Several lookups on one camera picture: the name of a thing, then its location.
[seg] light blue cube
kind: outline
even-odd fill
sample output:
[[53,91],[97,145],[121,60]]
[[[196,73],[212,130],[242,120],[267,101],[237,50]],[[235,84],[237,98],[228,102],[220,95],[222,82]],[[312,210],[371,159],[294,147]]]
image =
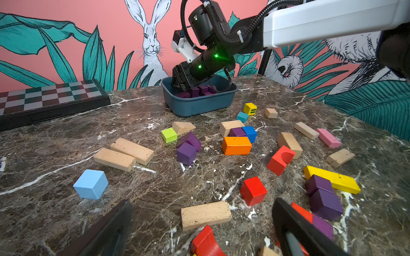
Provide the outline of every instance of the light blue cube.
[[108,185],[103,171],[85,170],[73,187],[81,198],[98,200]]
[[245,114],[244,112],[239,112],[239,114],[236,116],[236,120],[240,120],[242,123],[245,123],[247,119],[248,114]]
[[257,132],[255,131],[255,129],[252,126],[245,126],[242,127],[242,129],[246,133],[246,136],[248,137],[249,141],[251,143],[254,143],[257,136]]

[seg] yellow rectangular block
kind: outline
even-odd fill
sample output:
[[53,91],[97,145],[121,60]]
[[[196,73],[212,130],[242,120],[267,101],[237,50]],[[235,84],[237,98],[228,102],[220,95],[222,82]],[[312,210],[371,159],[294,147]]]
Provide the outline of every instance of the yellow rectangular block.
[[305,173],[307,180],[309,180],[312,175],[317,175],[319,177],[330,180],[332,187],[335,189],[346,191],[352,194],[358,194],[361,191],[355,179],[346,175],[323,170],[309,165],[307,165],[303,169],[303,172]]

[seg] red cube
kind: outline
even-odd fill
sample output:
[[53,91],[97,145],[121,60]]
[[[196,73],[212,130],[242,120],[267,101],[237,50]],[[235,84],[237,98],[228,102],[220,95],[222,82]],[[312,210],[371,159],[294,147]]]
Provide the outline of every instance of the red cube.
[[263,201],[268,193],[258,177],[246,179],[241,187],[241,195],[248,206],[258,204]]

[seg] orange block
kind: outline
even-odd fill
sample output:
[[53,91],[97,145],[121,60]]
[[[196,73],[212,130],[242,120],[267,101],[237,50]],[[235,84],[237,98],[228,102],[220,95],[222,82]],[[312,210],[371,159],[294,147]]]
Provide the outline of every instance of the orange block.
[[282,146],[271,158],[267,168],[280,176],[292,158],[296,155],[294,151],[286,146]]
[[222,148],[226,156],[249,155],[252,144],[248,137],[224,137]]

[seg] marble table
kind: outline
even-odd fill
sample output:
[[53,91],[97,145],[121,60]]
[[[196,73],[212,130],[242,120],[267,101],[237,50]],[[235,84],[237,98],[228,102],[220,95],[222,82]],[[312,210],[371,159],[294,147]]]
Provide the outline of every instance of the marble table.
[[[226,109],[189,118],[165,105],[162,88],[111,92],[110,106],[0,133],[0,255],[55,255],[114,205],[130,199],[133,222],[125,255],[191,255],[198,230],[183,232],[183,207],[226,200],[230,222],[212,226],[228,256],[258,255],[268,245],[279,252],[272,222],[276,197],[309,209],[303,168],[337,171],[356,179],[362,191],[337,190],[345,209],[332,222],[335,243],[351,255],[410,255],[410,143],[387,131],[342,114],[261,76],[236,77],[239,87]],[[219,124],[234,120],[247,102],[258,106],[247,125],[258,137],[248,156],[225,156]],[[275,108],[268,119],[263,110]],[[175,143],[165,144],[161,130],[173,121],[189,121],[203,145],[190,167],[176,161]],[[356,157],[338,168],[325,158],[338,149],[310,140],[296,122],[327,128]],[[303,148],[278,177],[266,168],[278,150],[281,131],[291,132]],[[93,161],[93,155],[122,137],[155,150],[145,167],[123,172]],[[103,170],[109,185],[99,200],[81,199],[73,184],[85,169]],[[239,189],[258,176],[268,190],[264,201],[247,207]]]

